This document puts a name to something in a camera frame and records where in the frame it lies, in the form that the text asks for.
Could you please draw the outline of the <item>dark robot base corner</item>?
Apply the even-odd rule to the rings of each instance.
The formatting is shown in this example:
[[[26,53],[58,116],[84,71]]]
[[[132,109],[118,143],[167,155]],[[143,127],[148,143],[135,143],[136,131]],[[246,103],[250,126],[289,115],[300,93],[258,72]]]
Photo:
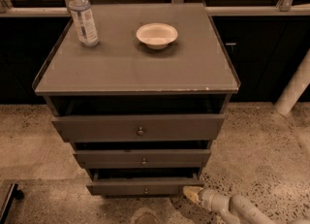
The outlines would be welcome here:
[[[8,193],[0,209],[0,224],[5,224],[5,221],[9,214],[13,200],[22,200],[23,198],[24,198],[24,194],[18,188],[18,184],[12,183],[9,187]]]

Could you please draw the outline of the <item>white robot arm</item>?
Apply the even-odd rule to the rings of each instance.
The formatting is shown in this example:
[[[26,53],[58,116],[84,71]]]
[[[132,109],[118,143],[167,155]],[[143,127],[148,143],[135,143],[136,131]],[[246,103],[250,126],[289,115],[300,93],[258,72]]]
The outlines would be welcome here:
[[[275,104],[275,109],[288,114],[310,84],[310,50],[300,62],[294,75]],[[212,189],[184,186],[183,194],[192,203],[208,211],[216,212],[226,224],[276,224],[247,198],[236,194],[225,196]]]

